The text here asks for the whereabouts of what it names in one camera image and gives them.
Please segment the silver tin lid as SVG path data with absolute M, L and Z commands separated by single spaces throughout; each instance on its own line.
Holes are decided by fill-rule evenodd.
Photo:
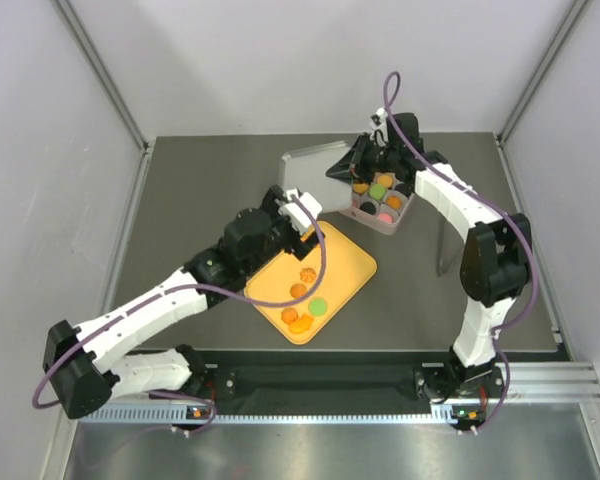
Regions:
M 352 201 L 351 183 L 332 179 L 326 173 L 349 150 L 349 144 L 338 141 L 287 152 L 279 164 L 278 184 L 283 190 L 309 192 L 323 213 L 346 210 Z

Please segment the black sandwich cookie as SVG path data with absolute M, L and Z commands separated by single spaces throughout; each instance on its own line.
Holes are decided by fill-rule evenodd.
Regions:
M 369 215 L 375 215 L 377 212 L 376 205 L 369 201 L 362 203 L 359 209 Z
M 405 197 L 410 197 L 413 193 L 413 187 L 407 183 L 400 183 L 394 187 L 394 190 L 404 195 Z

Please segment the pink sandwich cookie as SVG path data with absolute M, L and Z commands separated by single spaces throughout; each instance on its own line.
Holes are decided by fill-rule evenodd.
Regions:
M 392 224 L 394 222 L 393 218 L 388 213 L 380 213 L 377 216 L 377 219 L 388 224 Z

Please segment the metal serving tongs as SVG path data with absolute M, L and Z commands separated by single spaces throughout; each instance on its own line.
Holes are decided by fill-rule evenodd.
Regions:
M 453 239 L 453 228 L 443 215 L 438 222 L 438 235 L 436 244 L 435 273 L 443 277 L 449 273 L 462 255 L 463 247 L 458 247 Z

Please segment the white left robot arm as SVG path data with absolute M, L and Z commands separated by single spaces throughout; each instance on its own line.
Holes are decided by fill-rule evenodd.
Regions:
M 140 354 L 136 347 L 177 322 L 231 298 L 245 301 L 247 281 L 281 252 L 304 259 L 324 249 L 317 225 L 322 210 L 308 192 L 274 185 L 257 208 L 244 209 L 220 240 L 166 280 L 127 304 L 77 326 L 61 321 L 47 334 L 45 375 L 56 404 L 72 420 L 119 397 L 149 392 L 164 398 L 196 396 L 207 369 L 188 345 Z

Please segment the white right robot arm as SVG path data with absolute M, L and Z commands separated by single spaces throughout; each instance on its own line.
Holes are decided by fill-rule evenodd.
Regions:
M 467 295 L 460 333 L 440 380 L 423 381 L 432 402 L 467 396 L 489 375 L 505 319 L 533 280 L 531 226 L 523 214 L 508 215 L 482 199 L 437 151 L 425 151 L 417 117 L 379 109 L 371 130 L 330 167 L 327 177 L 371 184 L 380 175 L 396 180 L 406 195 L 434 207 L 464 243 L 459 278 Z

